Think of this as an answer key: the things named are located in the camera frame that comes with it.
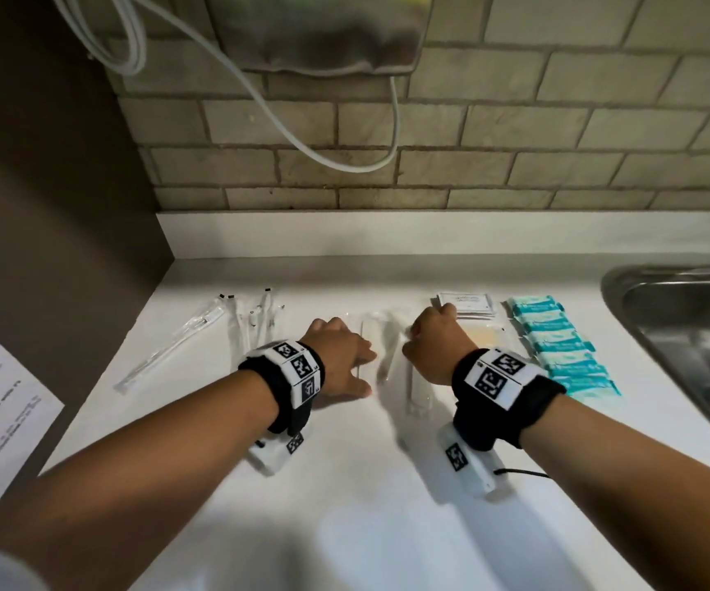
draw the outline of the backsplash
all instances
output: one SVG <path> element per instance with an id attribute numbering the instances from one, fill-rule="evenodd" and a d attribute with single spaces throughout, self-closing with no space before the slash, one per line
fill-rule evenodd
<path id="1" fill-rule="evenodd" d="M 157 1 L 214 36 L 203 0 Z M 371 174 L 306 158 L 202 48 L 147 28 L 145 70 L 111 80 L 166 210 L 710 209 L 710 0 L 435 0 L 398 160 Z M 385 78 L 251 78 L 331 158 L 386 153 Z"/>

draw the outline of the black cable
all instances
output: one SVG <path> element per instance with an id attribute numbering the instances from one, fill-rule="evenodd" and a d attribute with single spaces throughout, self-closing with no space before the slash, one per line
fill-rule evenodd
<path id="1" fill-rule="evenodd" d="M 522 475 L 535 475 L 535 476 L 544 476 L 547 479 L 551 479 L 551 476 L 548 476 L 546 473 L 538 473 L 537 471 L 534 470 L 524 470 L 524 469 L 497 469 L 495 470 L 494 474 L 496 475 L 503 475 L 506 473 L 519 473 Z"/>

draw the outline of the teal and white package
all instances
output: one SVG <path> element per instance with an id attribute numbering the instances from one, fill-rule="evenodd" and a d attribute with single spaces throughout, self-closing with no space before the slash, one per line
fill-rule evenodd
<path id="1" fill-rule="evenodd" d="M 524 335 L 536 352 L 595 351 L 590 340 L 581 337 L 576 329 L 558 329 L 552 332 L 528 332 Z"/>
<path id="2" fill-rule="evenodd" d="M 555 381 L 565 386 L 567 396 L 577 400 L 622 396 L 615 382 L 608 377 L 556 377 Z"/>
<path id="3" fill-rule="evenodd" d="M 512 296 L 508 299 L 514 315 L 526 313 L 546 313 L 547 311 L 562 311 L 563 306 L 551 296 Z"/>
<path id="4" fill-rule="evenodd" d="M 514 314 L 514 319 L 525 332 L 557 332 L 561 329 L 574 329 L 574 325 L 559 309 L 543 313 Z"/>
<path id="5" fill-rule="evenodd" d="M 538 362 L 552 379 L 558 377 L 606 376 L 606 367 L 600 365 L 588 350 L 572 352 L 539 352 Z"/>

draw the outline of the person's right arm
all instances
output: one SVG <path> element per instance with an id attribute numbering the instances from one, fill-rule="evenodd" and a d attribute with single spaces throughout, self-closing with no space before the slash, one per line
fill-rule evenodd
<path id="1" fill-rule="evenodd" d="M 439 385 L 476 347 L 453 306 L 427 309 L 411 334 L 404 353 Z M 519 441 L 655 589 L 710 591 L 709 467 L 566 396 Z"/>

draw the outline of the white countertop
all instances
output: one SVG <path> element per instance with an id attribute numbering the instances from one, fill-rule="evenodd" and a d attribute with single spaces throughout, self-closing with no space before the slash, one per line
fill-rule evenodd
<path id="1" fill-rule="evenodd" d="M 189 340 L 123 396 L 113 390 L 203 302 L 272 287 L 285 334 L 315 317 L 418 313 L 439 291 L 495 300 L 550 294 L 591 338 L 623 393 L 609 413 L 710 466 L 710 424 L 604 304 L 615 266 L 695 265 L 710 256 L 491 255 L 177 261 L 81 408 L 49 466 L 230 371 L 221 322 Z M 449 410 L 452 395 L 439 397 Z M 430 422 L 407 452 L 378 395 L 316 410 L 307 442 L 276 476 L 243 461 L 134 589 L 266 591 L 628 591 L 650 587 L 550 480 L 509 475 L 494 501 L 448 476 Z M 534 468 L 498 441 L 507 467 Z"/>

